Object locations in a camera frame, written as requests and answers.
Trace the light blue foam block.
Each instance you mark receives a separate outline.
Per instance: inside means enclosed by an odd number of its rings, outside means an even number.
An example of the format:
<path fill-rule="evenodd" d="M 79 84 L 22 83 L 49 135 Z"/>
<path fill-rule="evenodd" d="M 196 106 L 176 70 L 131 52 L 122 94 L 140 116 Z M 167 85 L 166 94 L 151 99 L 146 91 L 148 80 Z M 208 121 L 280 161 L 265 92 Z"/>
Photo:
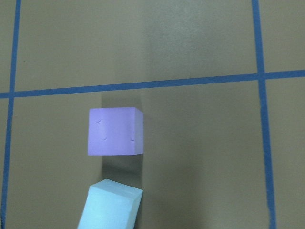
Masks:
<path fill-rule="evenodd" d="M 79 229 L 133 229 L 143 190 L 104 179 L 89 187 Z"/>

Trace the purple foam block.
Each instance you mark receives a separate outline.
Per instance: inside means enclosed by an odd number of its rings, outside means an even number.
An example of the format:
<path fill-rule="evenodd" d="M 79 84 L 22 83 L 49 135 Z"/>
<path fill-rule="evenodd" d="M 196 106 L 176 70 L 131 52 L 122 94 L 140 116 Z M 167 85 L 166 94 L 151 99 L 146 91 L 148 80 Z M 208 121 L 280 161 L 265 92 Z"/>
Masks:
<path fill-rule="evenodd" d="M 133 156 L 144 152 L 144 115 L 135 107 L 89 111 L 88 155 Z"/>

